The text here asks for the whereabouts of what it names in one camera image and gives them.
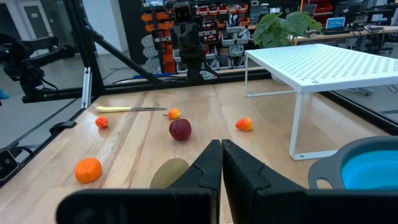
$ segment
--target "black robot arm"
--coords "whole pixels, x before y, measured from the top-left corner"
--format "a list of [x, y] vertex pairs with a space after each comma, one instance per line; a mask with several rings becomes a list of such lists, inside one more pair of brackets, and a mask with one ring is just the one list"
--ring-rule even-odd
[[75, 56], [75, 50], [73, 47], [69, 46], [57, 37], [43, 37], [32, 41], [22, 41], [22, 44], [25, 45], [27, 50], [31, 53], [36, 50], [49, 50], [46, 54], [23, 60], [23, 62], [29, 62], [31, 65], [36, 67], [43, 67], [44, 65], [48, 65], [54, 61]]
[[[36, 50], [48, 49], [49, 52], [36, 57], [30, 56]], [[0, 62], [4, 72], [14, 81], [20, 81], [26, 97], [47, 94], [52, 89], [37, 87], [46, 82], [43, 70], [40, 67], [56, 60], [75, 56], [73, 47], [56, 37], [43, 37], [37, 40], [20, 41], [6, 34], [0, 34]]]

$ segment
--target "potted plant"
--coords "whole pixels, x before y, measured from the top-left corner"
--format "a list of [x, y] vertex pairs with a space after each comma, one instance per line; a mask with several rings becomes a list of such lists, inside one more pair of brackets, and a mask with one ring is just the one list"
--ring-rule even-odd
[[[322, 25], [312, 19], [307, 12], [293, 12], [280, 18], [282, 13], [270, 13], [261, 18], [254, 31], [254, 43], [260, 48], [286, 47], [294, 45], [296, 37], [308, 37], [308, 28], [321, 32]], [[283, 83], [276, 76], [272, 78], [279, 83]]]

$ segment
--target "desk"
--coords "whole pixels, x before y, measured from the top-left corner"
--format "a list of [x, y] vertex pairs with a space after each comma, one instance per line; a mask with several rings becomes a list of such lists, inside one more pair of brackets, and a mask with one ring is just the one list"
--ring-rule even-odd
[[[391, 32], [398, 32], [398, 26], [374, 26], [374, 27], [383, 27], [384, 30], [379, 30], [377, 31], [378, 34], [387, 34]], [[313, 37], [298, 37], [297, 42], [304, 42], [304, 41], [319, 41], [319, 40], [330, 40], [330, 39], [349, 39], [349, 38], [355, 38], [355, 37], [360, 37], [361, 34], [362, 36], [364, 35], [371, 35], [372, 33], [368, 31], [361, 31], [361, 34], [359, 34], [358, 31], [354, 32], [355, 35], [350, 32], [348, 34], [334, 34], [334, 35], [323, 35], [319, 34]]]
[[[272, 80], [249, 82], [255, 91], [286, 90]], [[308, 170], [314, 161], [293, 161], [288, 153], [294, 95], [246, 98], [244, 82], [174, 88], [99, 97], [77, 117], [77, 125], [58, 135], [15, 177], [0, 189], [1, 223], [54, 223], [64, 196], [80, 189], [147, 188], [156, 170], [168, 159], [192, 163], [212, 139], [231, 139], [277, 172], [308, 187]], [[386, 135], [353, 113], [321, 95], [305, 99], [298, 150], [338, 149], [359, 138]], [[171, 120], [164, 111], [97, 113], [102, 106], [178, 107], [191, 122], [188, 141], [175, 141], [168, 133]], [[109, 129], [94, 122], [109, 119]], [[242, 132], [235, 123], [250, 117], [254, 130]], [[78, 161], [96, 157], [103, 175], [87, 185], [74, 176]], [[232, 223], [225, 188], [221, 192], [221, 223]]]

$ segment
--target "blue collapsible bowl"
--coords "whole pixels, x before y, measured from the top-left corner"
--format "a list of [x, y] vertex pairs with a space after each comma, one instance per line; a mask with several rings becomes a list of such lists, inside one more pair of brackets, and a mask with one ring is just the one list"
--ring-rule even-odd
[[308, 182], [327, 180], [334, 189], [398, 190], [398, 136], [377, 136], [346, 144], [310, 168]]

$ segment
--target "red apple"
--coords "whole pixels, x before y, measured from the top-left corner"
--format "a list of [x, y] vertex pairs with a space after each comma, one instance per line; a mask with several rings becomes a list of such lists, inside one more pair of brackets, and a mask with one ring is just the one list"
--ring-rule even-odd
[[169, 132], [176, 140], [187, 140], [192, 133], [191, 124], [187, 119], [178, 119], [170, 124]]

